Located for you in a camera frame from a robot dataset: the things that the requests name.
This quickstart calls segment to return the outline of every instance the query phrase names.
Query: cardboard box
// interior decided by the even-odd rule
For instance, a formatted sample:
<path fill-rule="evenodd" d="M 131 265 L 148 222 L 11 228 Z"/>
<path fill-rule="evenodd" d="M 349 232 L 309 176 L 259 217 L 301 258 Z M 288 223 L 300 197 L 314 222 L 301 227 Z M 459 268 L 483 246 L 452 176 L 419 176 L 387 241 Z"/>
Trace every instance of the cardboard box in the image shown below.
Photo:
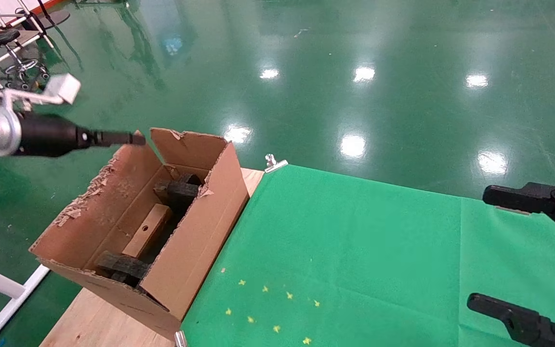
<path fill-rule="evenodd" d="M 232 143 L 192 132 L 152 128 L 149 145 L 123 146 L 29 251 L 38 260 L 123 310 L 162 336 L 174 339 L 225 239 L 249 199 Z M 154 204 L 159 180 L 183 172 L 200 176 L 187 213 L 137 290 L 100 275 L 94 261 L 121 253 Z"/>

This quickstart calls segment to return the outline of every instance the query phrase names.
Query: green tablecloth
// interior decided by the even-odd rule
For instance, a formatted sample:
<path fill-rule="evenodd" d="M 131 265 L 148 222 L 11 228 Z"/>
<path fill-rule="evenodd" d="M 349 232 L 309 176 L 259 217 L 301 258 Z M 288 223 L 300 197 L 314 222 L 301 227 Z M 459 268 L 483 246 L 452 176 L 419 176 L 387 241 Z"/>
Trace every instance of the green tablecloth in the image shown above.
<path fill-rule="evenodd" d="M 519 346 L 467 309 L 473 292 L 555 320 L 555 224 L 288 165 L 264 176 L 182 329 L 191 347 Z"/>

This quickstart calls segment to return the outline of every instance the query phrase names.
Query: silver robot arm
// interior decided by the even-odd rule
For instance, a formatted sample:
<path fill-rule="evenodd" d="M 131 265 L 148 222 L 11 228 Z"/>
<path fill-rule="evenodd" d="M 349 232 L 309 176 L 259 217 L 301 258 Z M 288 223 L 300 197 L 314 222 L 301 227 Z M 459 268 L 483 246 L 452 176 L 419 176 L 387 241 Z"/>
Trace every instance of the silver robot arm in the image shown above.
<path fill-rule="evenodd" d="M 117 144 L 144 145 L 145 137 L 79 127 L 57 115 L 38 115 L 31 105 L 73 103 L 80 82 L 70 74 L 51 77 L 42 94 L 0 90 L 0 156 L 59 157 L 75 149 Z M 14 109 L 15 101 L 22 105 Z"/>

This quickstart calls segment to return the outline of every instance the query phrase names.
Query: wooden table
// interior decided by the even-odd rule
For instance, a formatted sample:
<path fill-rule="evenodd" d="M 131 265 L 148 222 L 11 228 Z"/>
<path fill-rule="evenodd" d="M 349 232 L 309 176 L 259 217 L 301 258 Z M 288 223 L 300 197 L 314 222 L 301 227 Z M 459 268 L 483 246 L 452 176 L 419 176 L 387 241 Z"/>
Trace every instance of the wooden table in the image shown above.
<path fill-rule="evenodd" d="M 263 171 L 241 169 L 252 195 Z M 174 342 L 83 288 L 40 347 L 172 347 Z"/>

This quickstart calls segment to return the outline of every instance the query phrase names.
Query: white metal frame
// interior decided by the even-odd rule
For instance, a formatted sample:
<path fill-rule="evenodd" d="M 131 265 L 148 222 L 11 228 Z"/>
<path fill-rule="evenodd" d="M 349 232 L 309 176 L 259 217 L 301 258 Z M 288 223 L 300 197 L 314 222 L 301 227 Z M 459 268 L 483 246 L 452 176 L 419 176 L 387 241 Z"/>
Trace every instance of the white metal frame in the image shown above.
<path fill-rule="evenodd" d="M 35 36 L 29 38 L 25 42 L 20 42 L 18 40 L 15 40 L 15 43 L 17 44 L 17 46 L 13 49 L 14 53 L 18 52 L 20 49 L 22 49 L 24 47 L 27 47 L 29 44 L 37 41 L 39 38 L 44 38 L 44 41 L 46 41 L 46 43 L 49 45 L 49 47 L 54 48 L 53 43 L 51 42 L 49 37 L 46 35 L 46 31 L 44 31 L 44 29 L 42 29 L 42 25 L 38 23 L 38 21 L 35 19 L 35 17 L 33 15 L 31 15 L 31 11 L 27 8 L 25 3 L 22 0 L 17 0 L 17 2 L 20 5 L 20 7 L 23 9 L 23 11 L 25 11 L 25 13 L 24 14 L 20 14 L 20 13 L 1 14 L 0 13 L 0 29 L 15 27 L 15 26 L 21 24 L 22 22 L 24 22 L 26 20 L 29 20 L 29 21 L 31 21 L 33 26 L 38 29 L 38 33 Z M 9 23 L 9 24 L 6 24 L 6 21 L 3 18 L 7 18 L 7 17 L 17 18 L 17 19 L 14 20 L 13 22 Z M 10 53 L 6 52 L 4 55 L 2 55 L 0 57 L 0 62 L 6 60 L 8 57 L 11 57 Z"/>
<path fill-rule="evenodd" d="M 18 308 L 20 308 L 24 301 L 29 297 L 33 290 L 38 286 L 40 281 L 42 281 L 46 274 L 48 274 L 48 272 L 49 270 L 47 267 L 43 265 L 38 266 L 33 274 L 29 276 L 29 279 L 25 281 L 24 285 L 21 285 L 0 274 L 0 293 L 11 298 L 0 312 L 0 331 L 16 313 Z"/>

